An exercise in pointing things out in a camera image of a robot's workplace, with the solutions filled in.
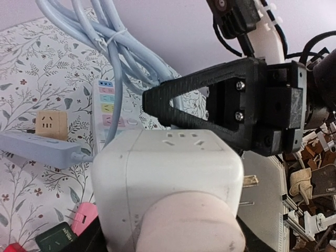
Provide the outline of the white plug block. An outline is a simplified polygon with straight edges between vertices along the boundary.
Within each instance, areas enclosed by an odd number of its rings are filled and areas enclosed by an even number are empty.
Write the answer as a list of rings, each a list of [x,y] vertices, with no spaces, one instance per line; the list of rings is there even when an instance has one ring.
[[[128,130],[94,158],[108,251],[244,251],[240,156],[209,130]]]

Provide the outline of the dark green cube socket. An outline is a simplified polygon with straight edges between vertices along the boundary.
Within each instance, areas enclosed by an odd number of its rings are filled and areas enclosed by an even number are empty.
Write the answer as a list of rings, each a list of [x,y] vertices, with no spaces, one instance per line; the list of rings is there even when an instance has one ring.
[[[72,231],[70,225],[66,222],[62,222],[37,235],[35,242],[40,251],[54,252],[61,251],[76,239],[77,235]]]

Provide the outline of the white colourful power strip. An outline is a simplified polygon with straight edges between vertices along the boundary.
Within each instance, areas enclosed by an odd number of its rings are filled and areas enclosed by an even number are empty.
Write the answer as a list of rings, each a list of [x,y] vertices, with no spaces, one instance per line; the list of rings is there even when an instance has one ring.
[[[96,79],[92,87],[92,134],[95,154],[104,147],[112,122],[115,102],[114,82]],[[123,88],[122,109],[116,134],[124,130],[143,129],[140,120],[140,97]]]

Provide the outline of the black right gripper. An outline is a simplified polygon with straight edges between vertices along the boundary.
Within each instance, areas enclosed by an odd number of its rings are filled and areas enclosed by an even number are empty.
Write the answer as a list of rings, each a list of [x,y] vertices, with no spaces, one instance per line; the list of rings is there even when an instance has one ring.
[[[204,87],[209,89],[207,119],[170,105],[172,99]],[[161,125],[211,130],[234,149],[263,156],[293,153],[300,150],[305,126],[307,71],[296,61],[267,66],[261,59],[239,59],[145,91],[142,107]]]

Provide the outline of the pink plug adapter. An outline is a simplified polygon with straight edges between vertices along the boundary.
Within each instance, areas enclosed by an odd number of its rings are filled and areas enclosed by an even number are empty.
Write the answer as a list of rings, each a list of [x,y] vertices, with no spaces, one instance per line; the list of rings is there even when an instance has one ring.
[[[80,236],[98,216],[97,206],[89,202],[82,202],[76,210],[68,209],[68,211],[75,214],[70,219],[72,219],[71,230],[77,236]]]

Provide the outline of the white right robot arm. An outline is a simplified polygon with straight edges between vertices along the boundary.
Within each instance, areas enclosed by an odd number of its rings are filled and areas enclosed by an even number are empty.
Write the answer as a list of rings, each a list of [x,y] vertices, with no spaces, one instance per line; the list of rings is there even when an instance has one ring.
[[[266,1],[208,1],[218,40],[237,39],[239,59],[169,80],[142,96],[164,126],[206,129],[237,153],[300,150],[305,130],[335,121],[335,52],[312,52],[328,31],[288,53]]]

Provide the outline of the yellow cube socket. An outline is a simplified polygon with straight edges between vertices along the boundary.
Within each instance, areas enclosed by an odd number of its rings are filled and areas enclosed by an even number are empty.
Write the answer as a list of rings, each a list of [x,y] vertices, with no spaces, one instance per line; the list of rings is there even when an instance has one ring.
[[[67,141],[68,116],[65,111],[40,110],[37,112],[35,128],[26,130],[42,137]]]

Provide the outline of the blue power strip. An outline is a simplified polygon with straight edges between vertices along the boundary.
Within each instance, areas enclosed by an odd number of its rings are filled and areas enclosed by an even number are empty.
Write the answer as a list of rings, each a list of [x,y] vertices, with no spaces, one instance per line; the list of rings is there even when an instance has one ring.
[[[31,133],[1,132],[1,150],[61,170],[93,161],[77,143]]]

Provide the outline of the red cube socket adapter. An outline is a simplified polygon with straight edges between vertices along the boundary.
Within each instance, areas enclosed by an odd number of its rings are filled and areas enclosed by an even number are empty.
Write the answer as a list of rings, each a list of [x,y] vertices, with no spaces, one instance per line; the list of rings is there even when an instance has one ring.
[[[19,243],[12,243],[4,249],[4,252],[27,252],[27,250],[25,250]]]

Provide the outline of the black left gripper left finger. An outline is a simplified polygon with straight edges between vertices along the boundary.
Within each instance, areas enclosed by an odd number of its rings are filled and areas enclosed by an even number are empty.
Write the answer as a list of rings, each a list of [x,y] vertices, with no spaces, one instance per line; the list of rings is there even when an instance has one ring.
[[[106,241],[101,229],[99,217],[61,252],[107,252]]]

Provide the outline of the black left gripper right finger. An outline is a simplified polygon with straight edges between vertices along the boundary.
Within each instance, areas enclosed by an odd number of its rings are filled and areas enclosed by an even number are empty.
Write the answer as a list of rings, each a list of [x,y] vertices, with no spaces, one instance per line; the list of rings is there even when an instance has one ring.
[[[275,250],[258,238],[239,216],[236,217],[236,220],[245,236],[246,245],[244,252],[275,252]]]

